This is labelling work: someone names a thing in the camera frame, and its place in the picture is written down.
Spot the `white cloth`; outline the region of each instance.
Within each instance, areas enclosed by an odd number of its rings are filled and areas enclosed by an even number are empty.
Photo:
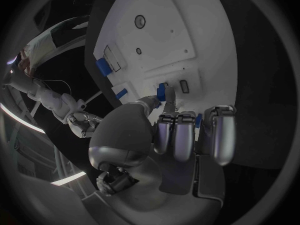
[[[24,48],[25,55],[29,57],[30,69],[36,69],[41,65],[40,61],[45,56],[49,56],[54,53],[56,46],[53,43],[51,32],[43,32],[37,39],[30,41]]]

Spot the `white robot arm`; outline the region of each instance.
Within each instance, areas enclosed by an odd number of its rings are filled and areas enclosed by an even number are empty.
[[[68,124],[72,132],[79,138],[90,138],[101,118],[85,112],[86,103],[76,101],[71,95],[62,95],[45,87],[38,79],[32,79],[17,68],[12,67],[4,78],[5,85],[26,93],[34,101],[52,111],[53,115],[63,124]]]

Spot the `round hole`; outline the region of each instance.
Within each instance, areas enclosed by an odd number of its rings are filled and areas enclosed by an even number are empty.
[[[142,54],[141,49],[137,48],[137,49],[136,49],[136,53],[137,53],[138,55],[141,55],[141,54]]]
[[[137,15],[134,19],[134,24],[138,29],[142,29],[143,27],[145,27],[146,20],[145,20],[144,16]]]

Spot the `dark background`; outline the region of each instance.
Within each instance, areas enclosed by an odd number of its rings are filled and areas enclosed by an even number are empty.
[[[298,0],[276,1],[285,9],[286,14],[292,19],[293,25],[298,27],[299,21],[296,20],[299,7]],[[9,2],[2,0],[1,3],[4,14],[7,12],[7,16],[10,16],[11,11],[19,2],[20,0],[10,0]],[[245,133],[244,136],[246,133],[252,133],[254,140],[252,140],[251,145],[259,146],[259,144],[255,143],[255,139],[259,139],[269,145],[281,145],[279,146],[280,149],[282,149],[283,153],[287,154],[294,133],[297,101],[293,76],[291,75],[292,70],[287,60],[287,55],[282,50],[281,41],[278,39],[278,36],[274,34],[274,30],[270,28],[269,22],[266,21],[260,12],[257,12],[258,9],[254,6],[249,6],[248,0],[221,0],[221,2],[230,20],[238,56],[239,78],[236,106],[239,114],[237,119],[239,128],[243,128],[244,126],[243,129],[240,129],[241,133],[239,133],[240,135],[238,136],[243,138],[243,132]],[[70,9],[67,10],[68,6],[57,5],[56,10],[51,10],[47,26],[50,27],[57,22],[75,17],[76,9],[73,10],[74,12],[70,12]],[[58,9],[62,10],[64,8],[66,8],[64,15],[57,14]],[[78,15],[88,14],[90,9],[91,7],[86,5],[85,10],[80,11]],[[37,75],[41,77],[44,76],[44,79],[65,80],[70,84],[76,99],[82,98],[86,100],[98,92],[99,89],[94,82],[91,81],[85,70],[82,63],[84,54],[82,54],[80,50],[80,48],[77,48],[77,52],[70,51],[69,54],[62,54],[49,60],[37,70]],[[257,85],[247,79],[241,79],[246,75],[250,78],[252,77],[254,81],[257,81]],[[57,81],[49,82],[48,85],[59,93],[69,91],[66,85],[59,83],[60,82]],[[99,100],[95,100],[96,105],[92,105],[91,103],[87,109],[90,109],[88,112],[96,113],[104,117],[105,113],[108,113],[112,108],[109,104],[105,103],[105,99],[102,95],[99,96],[98,99]],[[67,125],[59,124],[45,108],[40,107],[38,110],[39,114],[36,114],[36,120],[38,120],[39,117],[40,120],[47,120],[47,124],[41,123],[41,126],[43,126],[49,136],[55,134],[51,140],[59,147],[65,156],[67,156],[67,153],[70,153],[70,151],[74,154],[85,152],[88,147],[88,140],[79,143],[79,140],[82,141],[82,139],[74,137],[74,135],[70,133]],[[257,127],[251,128],[251,124],[256,125],[257,122],[259,125],[268,128],[264,134],[257,133],[259,130],[256,129]],[[66,141],[72,144],[71,148],[65,148]],[[240,157],[245,156],[245,154],[243,154],[244,151],[240,150],[237,152]],[[84,167],[88,160],[87,157],[83,157],[84,156],[76,157],[76,155],[74,155],[72,159],[77,159],[78,163],[82,163],[81,167]],[[227,196],[216,224],[230,224],[247,212],[265,194],[276,179],[279,171],[279,169],[257,169],[236,164],[225,167]],[[265,224],[274,224],[275,222],[291,224],[293,221],[297,221],[299,208],[297,202],[300,195],[299,186],[300,181],[298,178],[286,200]],[[0,223],[2,224],[8,224],[4,218],[12,219],[11,214],[18,217],[20,221],[24,221],[25,219],[22,216],[19,217],[20,213],[16,212],[13,204],[8,202],[10,200],[11,199],[7,199],[7,202],[4,203],[3,201],[5,200],[2,199],[0,202],[1,207],[5,209],[5,212],[1,213]]]

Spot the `light strip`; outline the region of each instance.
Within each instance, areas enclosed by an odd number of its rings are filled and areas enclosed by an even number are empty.
[[[8,64],[12,64],[14,61],[16,61],[17,57],[18,57],[18,56],[15,56],[15,58],[14,58],[13,60],[8,61],[6,64],[7,64],[7,65],[8,65]]]
[[[31,128],[31,129],[34,129],[34,130],[36,130],[36,131],[38,131],[38,132],[40,132],[40,133],[45,134],[44,130],[42,130],[42,129],[36,127],[36,126],[33,126],[32,124],[30,124],[30,123],[28,123],[28,122],[22,120],[22,119],[19,118],[18,116],[14,115],[14,114],[13,114],[11,111],[9,111],[2,103],[0,103],[0,107],[2,108],[2,110],[3,110],[4,112],[6,112],[6,113],[7,113],[9,116],[11,116],[13,119],[17,120],[19,123],[21,123],[21,124],[23,124],[23,125],[25,125],[25,126]]]
[[[75,174],[73,176],[69,176],[69,177],[64,178],[62,180],[51,182],[51,184],[56,185],[56,186],[61,186],[61,185],[67,184],[69,182],[72,182],[73,180],[78,179],[78,178],[82,177],[85,174],[86,173],[84,171],[82,171],[80,173],[77,173],[77,174]]]

